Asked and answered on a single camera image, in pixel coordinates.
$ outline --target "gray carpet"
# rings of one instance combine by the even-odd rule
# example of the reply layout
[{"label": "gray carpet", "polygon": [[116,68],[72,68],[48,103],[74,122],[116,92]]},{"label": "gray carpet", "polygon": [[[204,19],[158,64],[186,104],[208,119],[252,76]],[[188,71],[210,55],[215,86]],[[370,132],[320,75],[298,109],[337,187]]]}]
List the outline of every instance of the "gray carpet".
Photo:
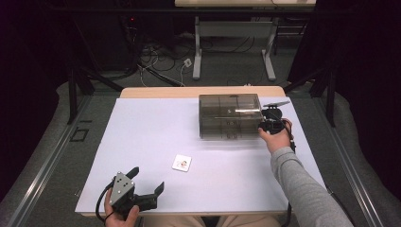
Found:
[{"label": "gray carpet", "polygon": [[[209,45],[208,49],[232,50],[243,41],[244,39],[239,38],[215,38],[202,43],[204,46],[213,44],[213,46]],[[287,85],[287,74],[292,64],[297,43],[293,42],[293,40],[288,40],[287,45],[286,42],[280,43],[282,46],[279,46],[278,55],[272,57],[277,80],[268,81],[260,54],[260,49],[266,45],[264,42],[256,40],[252,48],[245,53],[203,52],[200,80],[192,79],[191,67],[184,68],[183,83],[186,86],[242,86],[246,83],[252,85]],[[252,41],[249,40],[247,44],[251,46]],[[193,60],[193,50],[188,49],[186,42],[182,42],[181,45],[177,46],[175,54],[180,57],[175,61],[168,56],[162,57],[162,54],[160,54],[160,59],[154,66],[158,69],[171,68],[159,72],[176,80],[181,80],[181,65],[186,58]],[[105,76],[114,77],[119,74],[119,72],[107,72]],[[168,86],[149,73],[143,75],[142,81],[140,74],[135,73],[130,77],[122,78],[115,82],[130,87],[142,87],[144,84],[147,86]],[[74,212],[78,201],[75,193],[84,186],[96,149],[113,110],[115,99],[119,96],[119,93],[111,91],[110,88],[102,83],[94,81],[94,85],[97,92],[91,97],[89,105],[77,123],[79,130],[87,131],[86,138],[83,142],[68,142],[41,196],[26,218],[26,226],[102,225],[96,218],[86,218]],[[336,141],[325,126],[322,108],[317,104],[319,102],[316,99],[309,97],[307,94],[308,87],[308,84],[300,87],[288,94],[288,96],[293,101],[323,179],[340,198],[356,226],[369,226],[358,204],[353,188],[349,184],[339,162]],[[64,84],[59,89],[59,94],[61,95],[60,105],[43,140],[35,150],[17,183],[0,204],[0,226],[7,226],[29,186],[34,181],[36,174],[38,174],[46,158],[57,146],[58,140],[66,128],[65,124],[68,119],[66,91],[67,87]],[[369,185],[369,193],[373,198],[378,213],[382,217],[384,226],[396,226],[397,223],[401,223],[398,215],[401,214],[400,203],[383,188],[375,173],[364,161],[357,144],[357,132],[348,109],[348,103],[340,96],[337,96],[335,104],[336,130],[339,132],[341,141],[349,150],[349,155],[357,171],[362,175],[362,180]],[[82,132],[73,139],[79,139],[80,136],[82,136]],[[295,217],[290,226],[298,226]]]}]

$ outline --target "small card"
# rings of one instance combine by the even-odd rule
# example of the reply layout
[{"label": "small card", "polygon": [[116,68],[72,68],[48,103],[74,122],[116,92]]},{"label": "small card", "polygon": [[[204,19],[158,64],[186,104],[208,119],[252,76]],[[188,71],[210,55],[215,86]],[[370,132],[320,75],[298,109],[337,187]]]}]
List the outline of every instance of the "small card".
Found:
[{"label": "small card", "polygon": [[174,159],[173,168],[187,172],[189,169],[189,165],[191,165],[191,160],[191,157],[177,154],[176,158]]}]

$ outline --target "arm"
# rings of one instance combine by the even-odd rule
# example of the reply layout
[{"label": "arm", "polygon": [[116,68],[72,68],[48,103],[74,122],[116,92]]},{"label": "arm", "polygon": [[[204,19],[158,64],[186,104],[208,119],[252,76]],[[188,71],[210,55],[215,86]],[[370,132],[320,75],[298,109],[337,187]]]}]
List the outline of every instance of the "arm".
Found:
[{"label": "arm", "polygon": [[259,129],[271,153],[271,169],[301,226],[352,226],[337,202],[304,169],[289,147],[286,130],[271,135]]}]

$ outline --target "transparent container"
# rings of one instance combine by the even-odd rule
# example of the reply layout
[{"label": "transparent container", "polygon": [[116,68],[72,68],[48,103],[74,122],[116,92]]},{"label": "transparent container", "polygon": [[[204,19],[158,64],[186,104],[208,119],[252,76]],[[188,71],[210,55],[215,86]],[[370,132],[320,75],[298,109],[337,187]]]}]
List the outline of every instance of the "transparent container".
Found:
[{"label": "transparent container", "polygon": [[263,120],[257,94],[200,95],[200,138],[254,138]]}]

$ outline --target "table leg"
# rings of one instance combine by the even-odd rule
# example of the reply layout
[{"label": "table leg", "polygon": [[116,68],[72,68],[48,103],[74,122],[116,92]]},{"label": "table leg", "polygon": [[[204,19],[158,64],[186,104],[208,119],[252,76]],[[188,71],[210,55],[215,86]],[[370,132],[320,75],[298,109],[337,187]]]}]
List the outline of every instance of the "table leg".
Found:
[{"label": "table leg", "polygon": [[276,80],[276,76],[274,74],[273,66],[272,66],[271,60],[270,60],[270,53],[271,53],[271,49],[272,49],[272,46],[273,46],[273,41],[274,41],[275,33],[276,33],[276,30],[277,30],[277,25],[278,25],[278,18],[273,18],[272,19],[272,25],[271,25],[271,28],[270,28],[270,35],[269,35],[269,39],[268,39],[268,45],[266,46],[266,49],[262,50],[263,61],[265,63],[266,72],[268,74],[268,79],[271,80],[271,81],[275,81]]},{"label": "table leg", "polygon": [[200,19],[199,17],[195,17],[195,60],[193,79],[200,79],[201,77],[201,35],[199,29]]}]

